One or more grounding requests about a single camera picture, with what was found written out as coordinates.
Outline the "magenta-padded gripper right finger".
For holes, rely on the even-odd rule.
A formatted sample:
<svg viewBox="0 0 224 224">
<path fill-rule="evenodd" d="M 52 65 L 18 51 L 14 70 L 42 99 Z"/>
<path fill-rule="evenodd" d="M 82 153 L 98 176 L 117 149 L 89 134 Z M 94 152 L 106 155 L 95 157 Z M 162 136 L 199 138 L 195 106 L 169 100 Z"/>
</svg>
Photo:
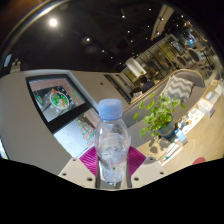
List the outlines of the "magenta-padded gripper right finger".
<svg viewBox="0 0 224 224">
<path fill-rule="evenodd" d="M 147 157 L 130 147 L 127 157 L 127 187 L 140 188 L 166 176 L 154 157 Z"/>
</svg>

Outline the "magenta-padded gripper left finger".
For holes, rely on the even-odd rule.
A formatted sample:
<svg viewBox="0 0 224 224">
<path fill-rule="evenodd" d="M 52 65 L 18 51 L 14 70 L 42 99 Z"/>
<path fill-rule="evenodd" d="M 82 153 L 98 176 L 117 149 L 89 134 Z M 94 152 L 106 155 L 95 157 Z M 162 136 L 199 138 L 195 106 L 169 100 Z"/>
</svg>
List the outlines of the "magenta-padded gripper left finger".
<svg viewBox="0 0 224 224">
<path fill-rule="evenodd" d="M 98 157 L 94 147 L 80 158 L 71 158 L 59 176 L 84 188 L 95 189 L 98 175 Z"/>
</svg>

